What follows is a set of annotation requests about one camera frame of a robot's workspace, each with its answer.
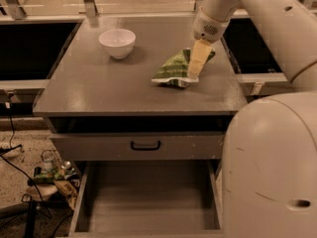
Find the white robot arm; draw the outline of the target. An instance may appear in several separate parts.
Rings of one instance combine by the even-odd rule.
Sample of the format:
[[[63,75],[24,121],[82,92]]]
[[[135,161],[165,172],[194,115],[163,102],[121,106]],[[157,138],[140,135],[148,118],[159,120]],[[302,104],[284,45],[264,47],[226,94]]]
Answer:
[[[244,7],[292,92],[255,100],[227,129],[223,238],[317,238],[317,17],[297,0],[203,0],[197,39]]]

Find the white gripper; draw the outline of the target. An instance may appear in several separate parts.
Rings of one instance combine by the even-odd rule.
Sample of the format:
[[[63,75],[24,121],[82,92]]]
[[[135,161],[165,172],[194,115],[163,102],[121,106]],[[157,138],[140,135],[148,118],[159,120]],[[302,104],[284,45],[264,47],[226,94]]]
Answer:
[[[193,21],[193,35],[195,42],[191,52],[187,76],[196,79],[212,52],[211,44],[219,41],[225,33],[229,21],[219,22],[207,16],[199,7]]]

